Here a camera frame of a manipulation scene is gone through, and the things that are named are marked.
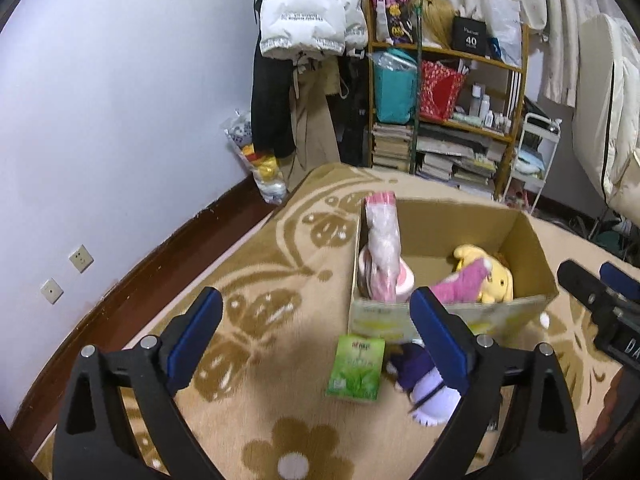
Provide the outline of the yellow plush doll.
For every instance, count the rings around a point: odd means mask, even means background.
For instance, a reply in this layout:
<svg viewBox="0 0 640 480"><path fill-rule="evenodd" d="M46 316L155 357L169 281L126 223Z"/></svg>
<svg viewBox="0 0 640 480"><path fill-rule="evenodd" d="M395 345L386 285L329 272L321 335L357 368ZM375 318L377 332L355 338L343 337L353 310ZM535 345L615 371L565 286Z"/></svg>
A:
<svg viewBox="0 0 640 480"><path fill-rule="evenodd" d="M458 260L456 270L460 271L472 266L480 260L487 271L486 278L480 282L480 291L476 300L481 304L496 304L514 299L514 279L511 271L500 260L474 245L460 245L454 250L454 258Z"/></svg>

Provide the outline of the black box 40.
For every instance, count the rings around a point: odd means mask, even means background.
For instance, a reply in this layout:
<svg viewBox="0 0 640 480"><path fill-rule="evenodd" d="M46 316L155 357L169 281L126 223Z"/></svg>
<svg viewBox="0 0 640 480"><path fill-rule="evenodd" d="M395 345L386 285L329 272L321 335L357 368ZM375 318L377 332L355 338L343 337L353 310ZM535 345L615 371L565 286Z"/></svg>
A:
<svg viewBox="0 0 640 480"><path fill-rule="evenodd" d="M483 21L455 16L452 20L451 47L477 56L487 53L487 26Z"/></svg>

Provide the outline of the stack of books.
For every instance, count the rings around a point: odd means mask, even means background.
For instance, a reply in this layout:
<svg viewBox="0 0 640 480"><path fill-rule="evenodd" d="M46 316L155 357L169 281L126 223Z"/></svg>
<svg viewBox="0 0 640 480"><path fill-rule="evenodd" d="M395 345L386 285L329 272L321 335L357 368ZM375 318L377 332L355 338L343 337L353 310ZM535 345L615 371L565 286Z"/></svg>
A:
<svg viewBox="0 0 640 480"><path fill-rule="evenodd" d="M408 172L411 166L412 129L408 126L380 124L371 129L373 166Z"/></svg>
<svg viewBox="0 0 640 480"><path fill-rule="evenodd" d="M416 137L416 174L493 200L506 144L490 136L421 124Z"/></svg>

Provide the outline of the plastic bag with toys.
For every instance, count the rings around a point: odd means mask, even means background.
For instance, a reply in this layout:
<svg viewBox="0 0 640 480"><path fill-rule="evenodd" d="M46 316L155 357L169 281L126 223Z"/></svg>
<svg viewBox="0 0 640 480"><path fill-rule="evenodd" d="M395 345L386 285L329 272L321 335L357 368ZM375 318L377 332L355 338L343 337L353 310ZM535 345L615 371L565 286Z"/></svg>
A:
<svg viewBox="0 0 640 480"><path fill-rule="evenodd" d="M252 174L262 199L271 205L280 205L288 194L277 159L273 154L255 150L249 112L236 110L222 124L232 151Z"/></svg>

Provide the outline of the pink black printed bag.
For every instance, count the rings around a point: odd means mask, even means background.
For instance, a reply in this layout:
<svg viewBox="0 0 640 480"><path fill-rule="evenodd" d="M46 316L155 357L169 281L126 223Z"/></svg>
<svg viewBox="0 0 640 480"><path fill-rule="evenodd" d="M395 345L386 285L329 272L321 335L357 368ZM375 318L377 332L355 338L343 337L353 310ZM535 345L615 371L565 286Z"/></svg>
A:
<svg viewBox="0 0 640 480"><path fill-rule="evenodd" d="M386 44L413 44L413 7L411 0L371 0L375 38Z"/></svg>

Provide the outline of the pink plush toy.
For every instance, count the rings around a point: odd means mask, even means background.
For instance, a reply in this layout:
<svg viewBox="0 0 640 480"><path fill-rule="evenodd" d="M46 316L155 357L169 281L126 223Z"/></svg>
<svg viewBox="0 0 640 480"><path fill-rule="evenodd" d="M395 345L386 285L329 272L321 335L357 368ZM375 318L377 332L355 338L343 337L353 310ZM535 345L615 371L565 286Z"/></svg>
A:
<svg viewBox="0 0 640 480"><path fill-rule="evenodd" d="M480 290L491 270L492 265L487 258L478 258L431 286L431 292L444 306L479 302Z"/></svg>

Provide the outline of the pink wrapped plush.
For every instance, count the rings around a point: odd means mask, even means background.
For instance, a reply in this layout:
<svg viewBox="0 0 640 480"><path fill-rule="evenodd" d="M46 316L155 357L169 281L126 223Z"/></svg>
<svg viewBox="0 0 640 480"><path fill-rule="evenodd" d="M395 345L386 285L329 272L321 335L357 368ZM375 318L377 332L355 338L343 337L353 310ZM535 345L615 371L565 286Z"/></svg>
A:
<svg viewBox="0 0 640 480"><path fill-rule="evenodd" d="M401 239L394 192L376 192L364 199L366 239L357 260L360 294L382 304L402 304L414 287L414 275L401 258Z"/></svg>

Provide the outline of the wall socket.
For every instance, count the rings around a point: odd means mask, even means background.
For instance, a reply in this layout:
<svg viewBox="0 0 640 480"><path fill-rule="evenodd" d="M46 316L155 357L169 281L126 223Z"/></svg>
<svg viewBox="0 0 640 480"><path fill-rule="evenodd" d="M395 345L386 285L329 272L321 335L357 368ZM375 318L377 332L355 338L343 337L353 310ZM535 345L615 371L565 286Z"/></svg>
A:
<svg viewBox="0 0 640 480"><path fill-rule="evenodd" d="M55 304L64 294L64 290L54 278L45 281L40 287L40 292L49 304Z"/></svg>
<svg viewBox="0 0 640 480"><path fill-rule="evenodd" d="M88 252L88 249L84 245L80 245L70 256L68 257L70 263L79 273L84 273L89 266L93 264L93 256Z"/></svg>

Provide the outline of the teal bag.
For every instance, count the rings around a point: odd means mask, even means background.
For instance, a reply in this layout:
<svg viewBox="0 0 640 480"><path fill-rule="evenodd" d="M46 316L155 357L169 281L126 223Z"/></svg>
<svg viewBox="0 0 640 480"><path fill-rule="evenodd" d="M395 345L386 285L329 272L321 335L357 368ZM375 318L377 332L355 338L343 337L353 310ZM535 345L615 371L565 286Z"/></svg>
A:
<svg viewBox="0 0 640 480"><path fill-rule="evenodd" d="M416 106L418 63L399 49L375 51L370 59L376 117L384 124L408 124Z"/></svg>

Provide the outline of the upper wall socket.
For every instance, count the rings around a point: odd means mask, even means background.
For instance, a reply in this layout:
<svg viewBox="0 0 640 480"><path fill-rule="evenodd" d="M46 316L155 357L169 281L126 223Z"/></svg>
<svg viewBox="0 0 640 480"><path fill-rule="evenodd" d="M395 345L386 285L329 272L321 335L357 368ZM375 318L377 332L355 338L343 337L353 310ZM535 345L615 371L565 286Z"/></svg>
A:
<svg viewBox="0 0 640 480"><path fill-rule="evenodd" d="M70 263L79 273L84 273L89 266L93 264L93 256L88 252L88 249L84 245L80 245L70 256L68 257Z"/></svg>

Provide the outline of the stack of books right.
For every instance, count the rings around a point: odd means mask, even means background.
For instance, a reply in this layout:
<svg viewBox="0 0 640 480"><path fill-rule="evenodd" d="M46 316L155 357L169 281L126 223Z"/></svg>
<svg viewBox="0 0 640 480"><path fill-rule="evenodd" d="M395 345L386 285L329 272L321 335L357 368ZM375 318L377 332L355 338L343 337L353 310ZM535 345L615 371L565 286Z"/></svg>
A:
<svg viewBox="0 0 640 480"><path fill-rule="evenodd" d="M416 174L493 200L506 144L490 136L421 124L416 137Z"/></svg>

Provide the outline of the wooden shelf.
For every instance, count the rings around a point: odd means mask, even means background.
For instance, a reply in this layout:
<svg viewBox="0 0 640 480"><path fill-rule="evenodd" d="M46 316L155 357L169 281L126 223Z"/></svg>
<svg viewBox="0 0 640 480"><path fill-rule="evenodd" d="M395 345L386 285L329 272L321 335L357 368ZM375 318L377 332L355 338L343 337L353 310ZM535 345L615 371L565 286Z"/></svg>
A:
<svg viewBox="0 0 640 480"><path fill-rule="evenodd" d="M418 143L418 137L420 133L420 127L424 124L430 124L439 126L442 128L449 128L457 131L465 131L473 133L476 136L481 136L485 139L491 139L496 142L502 143L505 148L503 155L500 159L497 172L495 173L495 193L494 199L501 200L504 193L509 187L509 176L511 170L511 162L514 159L514 151L516 142L518 142L518 136L520 135L520 128L523 123L523 110L525 100L525 86L526 86L526 73L527 73L527 61L523 60L523 67L508 65L503 62L492 60L491 58L482 58L474 54L469 54L456 50L439 49L433 47L422 46L422 8L421 6L415 6L413 8L414 18L416 19L416 39L417 44L398 44L392 46L386 44L386 42L376 41L375 37L375 8L371 0L366 0L363 3L364 15L367 19L367 25L369 27L369 43L367 54L371 54L377 50L386 50L388 48L397 48L408 52L418 63L418 76L416 76L416 92L414 92L413 102L414 110L411 120L408 121L408 125L411 126L410 144L408 148L408 154L405 157L407 168L403 169L407 174L416 174L416 144ZM500 134L496 130L487 129L484 127L475 127L471 125L465 125L464 122L456 122L453 119L443 120L431 120L430 118L424 118L419 114L420 105L420 90L421 90L421 72L420 67L423 61L423 55L426 54L426 60L431 61L443 61L446 58L458 58L463 61L474 61L478 65L484 64L490 66L495 70L505 70L508 74L504 76L504 91L497 88L486 87L487 92L491 96L491 99L496 99L498 103L501 101L503 104L502 112L506 114L506 118L511 119L511 125L508 134ZM371 60L368 61L368 128L367 128L367 142L368 142L368 159L367 164L369 167L380 166L381 168L394 169L384 165L377 165L374 161L374 137L373 126L378 119L378 109L375 106L375 69Z"/></svg>

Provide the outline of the stack of books left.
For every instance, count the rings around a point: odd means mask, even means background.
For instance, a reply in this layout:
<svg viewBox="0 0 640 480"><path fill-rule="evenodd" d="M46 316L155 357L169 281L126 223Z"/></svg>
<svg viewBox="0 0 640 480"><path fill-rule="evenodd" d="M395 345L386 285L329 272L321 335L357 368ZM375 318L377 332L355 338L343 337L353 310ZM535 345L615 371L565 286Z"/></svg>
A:
<svg viewBox="0 0 640 480"><path fill-rule="evenodd" d="M371 129L373 166L408 172L411 166L412 129L408 126L380 124Z"/></svg>

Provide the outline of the purple plush doll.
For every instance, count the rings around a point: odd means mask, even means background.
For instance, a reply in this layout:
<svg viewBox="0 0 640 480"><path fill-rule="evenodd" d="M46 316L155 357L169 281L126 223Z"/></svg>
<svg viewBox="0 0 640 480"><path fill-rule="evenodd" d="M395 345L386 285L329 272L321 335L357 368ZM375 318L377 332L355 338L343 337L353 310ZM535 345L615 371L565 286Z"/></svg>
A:
<svg viewBox="0 0 640 480"><path fill-rule="evenodd" d="M422 426L446 425L460 402L456 389L444 383L431 356L420 344L402 344L388 357L386 372L411 403L409 415Z"/></svg>

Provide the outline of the green tissue pack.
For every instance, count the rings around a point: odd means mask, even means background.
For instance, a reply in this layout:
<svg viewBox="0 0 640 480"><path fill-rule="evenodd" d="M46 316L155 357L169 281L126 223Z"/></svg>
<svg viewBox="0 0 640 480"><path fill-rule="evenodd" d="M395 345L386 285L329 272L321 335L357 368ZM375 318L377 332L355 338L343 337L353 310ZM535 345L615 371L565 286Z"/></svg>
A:
<svg viewBox="0 0 640 480"><path fill-rule="evenodd" d="M355 402L378 400L384 353L383 339L342 335L337 341L326 394Z"/></svg>

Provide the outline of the white puffer jacket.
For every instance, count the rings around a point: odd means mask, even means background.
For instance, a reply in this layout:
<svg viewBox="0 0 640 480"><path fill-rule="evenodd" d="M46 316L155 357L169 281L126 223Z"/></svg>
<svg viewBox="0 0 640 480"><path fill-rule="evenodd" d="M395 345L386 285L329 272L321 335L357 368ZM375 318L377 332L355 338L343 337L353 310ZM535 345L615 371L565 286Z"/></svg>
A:
<svg viewBox="0 0 640 480"><path fill-rule="evenodd" d="M361 0L262 0L260 53L296 65L358 56L369 33Z"/></svg>

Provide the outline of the lower wall socket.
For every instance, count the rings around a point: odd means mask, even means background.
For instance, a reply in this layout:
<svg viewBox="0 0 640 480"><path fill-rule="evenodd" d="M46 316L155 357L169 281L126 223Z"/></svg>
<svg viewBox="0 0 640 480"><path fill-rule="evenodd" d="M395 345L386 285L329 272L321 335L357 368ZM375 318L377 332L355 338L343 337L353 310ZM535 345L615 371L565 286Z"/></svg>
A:
<svg viewBox="0 0 640 480"><path fill-rule="evenodd" d="M64 294L64 290L54 278L45 281L40 287L40 292L49 304L55 304Z"/></svg>

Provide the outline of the cardboard box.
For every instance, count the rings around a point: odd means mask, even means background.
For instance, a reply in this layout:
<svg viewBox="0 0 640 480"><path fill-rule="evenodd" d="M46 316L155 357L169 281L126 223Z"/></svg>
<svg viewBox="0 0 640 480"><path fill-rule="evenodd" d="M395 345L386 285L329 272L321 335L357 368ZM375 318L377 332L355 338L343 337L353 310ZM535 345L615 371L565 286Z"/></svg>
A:
<svg viewBox="0 0 640 480"><path fill-rule="evenodd" d="M401 258L413 273L413 289L431 286L454 272L454 250L475 245L506 262L514 281L514 299L500 304L452 304L446 309L459 315L474 334L486 333L498 341L514 336L559 295L556 281L532 222L521 212L452 200L398 200L397 215ZM368 241L364 206L355 249L352 298L348 311L349 333L404 344L420 338L414 328L408 299L382 304L368 298L360 287L358 257Z"/></svg>

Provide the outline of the blonde wig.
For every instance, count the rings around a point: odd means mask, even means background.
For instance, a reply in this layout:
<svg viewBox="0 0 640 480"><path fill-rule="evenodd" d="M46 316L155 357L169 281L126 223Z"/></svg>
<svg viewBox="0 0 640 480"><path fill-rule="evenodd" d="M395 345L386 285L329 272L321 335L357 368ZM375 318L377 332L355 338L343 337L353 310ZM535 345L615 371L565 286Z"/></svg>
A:
<svg viewBox="0 0 640 480"><path fill-rule="evenodd" d="M430 47L450 49L458 11L448 0L412 0L421 18L421 39Z"/></svg>

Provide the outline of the black coat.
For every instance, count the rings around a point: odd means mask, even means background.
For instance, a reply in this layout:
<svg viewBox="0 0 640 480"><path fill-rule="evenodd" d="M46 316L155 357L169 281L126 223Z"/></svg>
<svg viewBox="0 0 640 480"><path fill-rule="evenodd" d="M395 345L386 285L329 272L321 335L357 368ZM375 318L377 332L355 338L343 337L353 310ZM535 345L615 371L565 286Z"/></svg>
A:
<svg viewBox="0 0 640 480"><path fill-rule="evenodd" d="M295 152L290 110L294 67L289 60L265 58L260 40L262 33L258 32L250 98L254 149L287 158Z"/></svg>

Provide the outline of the beige coat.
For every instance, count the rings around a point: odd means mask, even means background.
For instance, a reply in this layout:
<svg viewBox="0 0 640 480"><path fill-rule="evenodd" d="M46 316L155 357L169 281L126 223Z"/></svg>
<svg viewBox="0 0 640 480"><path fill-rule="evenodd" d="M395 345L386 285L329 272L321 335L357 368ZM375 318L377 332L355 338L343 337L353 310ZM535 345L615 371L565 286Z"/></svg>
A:
<svg viewBox="0 0 640 480"><path fill-rule="evenodd" d="M312 170L340 161L326 96L340 93L336 56L296 68L290 92L294 151L278 164L290 192Z"/></svg>

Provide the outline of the red gift bag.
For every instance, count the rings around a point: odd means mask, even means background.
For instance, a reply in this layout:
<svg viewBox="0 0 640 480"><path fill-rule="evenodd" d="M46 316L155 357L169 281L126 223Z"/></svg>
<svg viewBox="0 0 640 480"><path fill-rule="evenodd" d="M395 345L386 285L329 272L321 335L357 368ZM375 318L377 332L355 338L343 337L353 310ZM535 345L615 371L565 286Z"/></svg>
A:
<svg viewBox="0 0 640 480"><path fill-rule="evenodd" d="M454 107L465 81L465 74L439 62L423 61L419 114L421 118L444 122Z"/></svg>

